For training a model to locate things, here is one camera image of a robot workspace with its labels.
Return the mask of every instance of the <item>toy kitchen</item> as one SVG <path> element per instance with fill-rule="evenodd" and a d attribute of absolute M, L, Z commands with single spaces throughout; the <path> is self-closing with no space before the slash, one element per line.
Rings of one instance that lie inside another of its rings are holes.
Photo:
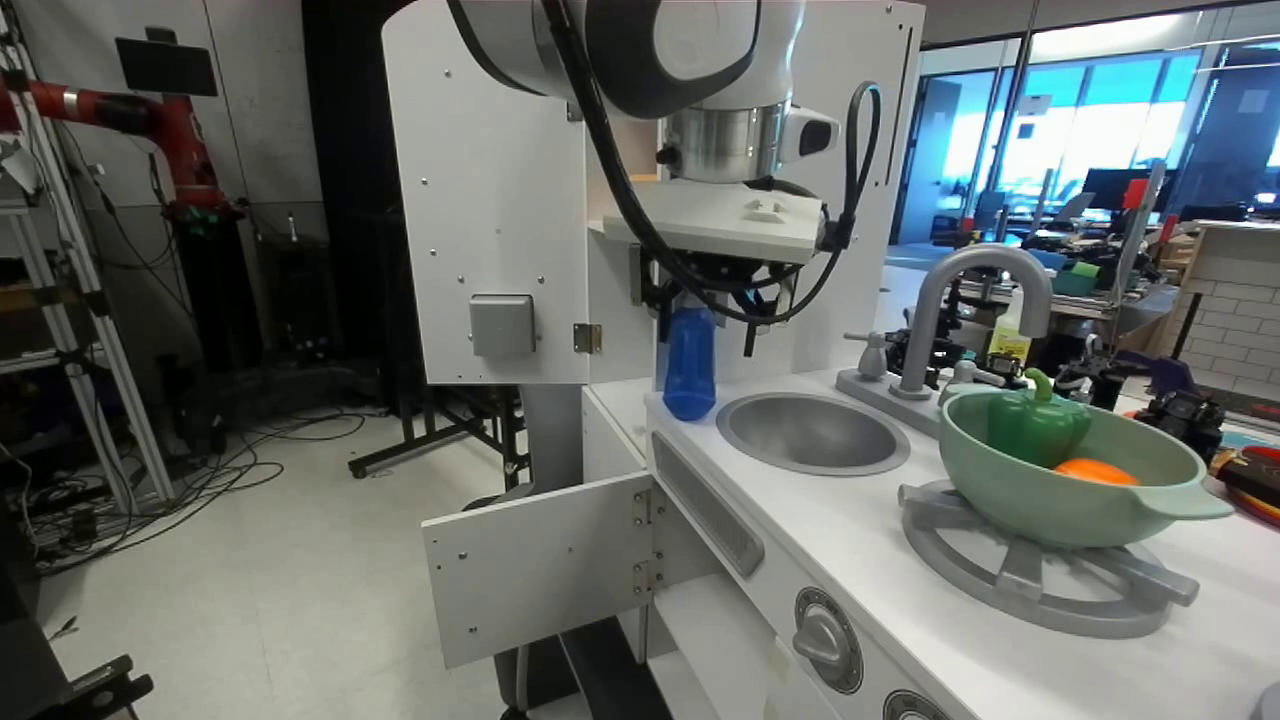
<path fill-rule="evenodd" d="M 572 15 L 540 44 L 567 68 L 572 110 L 501 83 L 514 62 L 497 44 L 484 58 L 484 30 L 460 30 L 443 3 L 408 3 L 384 27 L 430 384 L 561 394 L 526 403 L 526 422 L 561 430 L 540 444 L 531 426 L 531 454 L 578 473 L 419 526 L 449 669 L 501 654 L 504 673 L 514 654 L 511 690 L 534 695 L 526 646 L 561 640 L 578 690 L 608 695 L 613 660 L 582 635 L 608 619 L 658 716 L 680 720 L 1280 716 L 1268 422 L 1187 390 L 1144 394 L 1179 387 L 1174 369 L 1127 381 L 1136 357 L 1106 332 L 1033 370 L 1062 298 L 1012 247 L 947 257 L 906 332 L 870 335 L 920 18 L 917 3 L 804 3 L 785 95 L 827 132 L 800 132 L 812 147 L 736 201 L 707 178 L 727 171 L 712 144 L 733 110 L 600 132 L 572 75 L 588 68 Z M 613 166 L 672 177 L 653 154 L 680 154 L 683 177 L 626 188 Z M 680 220 L 687 209 L 658 188 L 699 194 L 703 217 Z M 672 247 L 649 240 L 636 194 Z M 833 217 L 856 203 L 820 242 L 839 263 L 778 281 L 794 242 L 770 240 L 807 228 L 807 201 Z M 753 236 L 760 261 L 740 292 L 722 292 L 745 269 L 722 261 L 722 233 Z M 1017 285 L 1017 313 L 982 338 L 1007 342 L 992 357 L 1012 369 L 958 353 L 939 369 L 947 298 L 974 271 Z M 766 298 L 757 288 L 770 281 L 785 288 Z M 596 716 L 649 716 L 621 707 L 590 701 Z"/>

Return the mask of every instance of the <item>cabinet door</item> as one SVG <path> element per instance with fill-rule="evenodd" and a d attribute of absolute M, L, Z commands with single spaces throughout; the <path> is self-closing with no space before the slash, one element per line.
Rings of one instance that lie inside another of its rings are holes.
<path fill-rule="evenodd" d="M 443 662 L 484 660 L 649 605 L 707 551 L 653 474 L 424 523 Z"/>

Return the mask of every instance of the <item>white countertop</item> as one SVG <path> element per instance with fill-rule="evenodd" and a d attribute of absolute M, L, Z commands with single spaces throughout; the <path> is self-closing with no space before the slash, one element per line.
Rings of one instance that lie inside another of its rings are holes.
<path fill-rule="evenodd" d="M 1201 578 L 1201 601 L 1144 640 L 1061 635 L 974 605 L 917 561 L 898 533 L 898 483 L 936 483 L 936 444 L 906 430 L 910 460 L 892 474 L 820 481 L 736 450 L 717 418 L 675 422 L 640 384 L 590 387 L 649 454 L 649 422 L 675 430 L 733 474 L 722 495 L 763 516 L 770 535 L 824 567 L 917 662 L 987 720 L 1246 720 L 1280 682 L 1280 535 L 1246 518 L 1172 523 L 1149 547 Z M 827 376 L 745 390 L 833 394 Z"/>

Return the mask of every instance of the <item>orange fruit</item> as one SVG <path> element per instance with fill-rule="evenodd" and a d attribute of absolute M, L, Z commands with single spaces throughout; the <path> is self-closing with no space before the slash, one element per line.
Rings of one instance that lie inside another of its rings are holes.
<path fill-rule="evenodd" d="M 1061 460 L 1052 473 L 1078 483 L 1106 483 L 1106 489 L 1131 489 L 1136 474 L 1127 474 L 1118 465 L 1096 460 L 1096 454 L 1070 454 Z"/>

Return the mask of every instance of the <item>stove burner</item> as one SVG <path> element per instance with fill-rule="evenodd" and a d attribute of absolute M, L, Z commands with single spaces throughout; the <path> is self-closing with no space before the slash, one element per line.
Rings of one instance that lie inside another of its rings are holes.
<path fill-rule="evenodd" d="M 1131 547 L 1052 551 L 992 526 L 950 483 L 898 489 L 917 554 L 958 592 L 1069 635 L 1150 635 L 1201 585 Z"/>

